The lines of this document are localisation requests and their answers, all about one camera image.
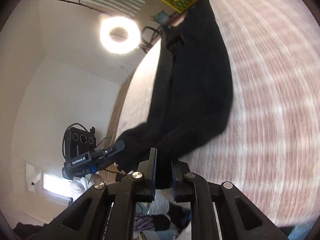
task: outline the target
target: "screw head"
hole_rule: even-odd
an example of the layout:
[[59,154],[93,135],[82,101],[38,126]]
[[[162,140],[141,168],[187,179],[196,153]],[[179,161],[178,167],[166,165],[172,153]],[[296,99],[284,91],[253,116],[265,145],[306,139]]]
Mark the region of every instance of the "screw head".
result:
[[96,189],[102,189],[104,187],[104,183],[103,182],[97,182],[96,184],[94,184],[94,187]]
[[142,177],[142,173],[136,171],[136,172],[132,173],[132,177],[134,177],[135,179],[140,179]]
[[187,172],[184,176],[186,176],[187,179],[194,179],[196,177],[193,172]]
[[222,184],[226,189],[231,189],[233,187],[232,183],[229,181],[226,181]]

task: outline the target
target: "black metal frame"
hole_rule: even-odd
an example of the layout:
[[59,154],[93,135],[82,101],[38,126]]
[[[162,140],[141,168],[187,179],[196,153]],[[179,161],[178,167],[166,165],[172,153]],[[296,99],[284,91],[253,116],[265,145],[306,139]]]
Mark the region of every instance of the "black metal frame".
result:
[[[96,183],[30,239],[132,239],[135,203],[154,200],[156,155],[152,148],[149,160],[121,182]],[[207,182],[190,172],[187,163],[172,162],[172,189],[176,202],[191,203],[193,240],[219,239],[213,202],[224,240],[287,239],[236,186]]]

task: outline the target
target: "camera lens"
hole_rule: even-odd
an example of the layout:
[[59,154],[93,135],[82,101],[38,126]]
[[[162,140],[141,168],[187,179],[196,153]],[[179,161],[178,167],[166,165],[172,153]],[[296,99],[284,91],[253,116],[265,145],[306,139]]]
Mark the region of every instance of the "camera lens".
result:
[[80,136],[80,141],[81,141],[82,143],[86,143],[86,142],[87,142],[87,137],[82,134],[82,135]]
[[79,136],[76,133],[74,133],[72,135],[72,138],[73,138],[73,140],[77,141],[79,139]]

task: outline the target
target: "window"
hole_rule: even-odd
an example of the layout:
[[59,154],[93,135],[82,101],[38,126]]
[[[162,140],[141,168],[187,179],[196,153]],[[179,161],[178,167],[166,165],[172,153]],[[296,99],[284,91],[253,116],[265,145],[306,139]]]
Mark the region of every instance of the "window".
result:
[[70,180],[54,176],[52,174],[43,173],[43,188],[53,194],[63,197],[71,197]]

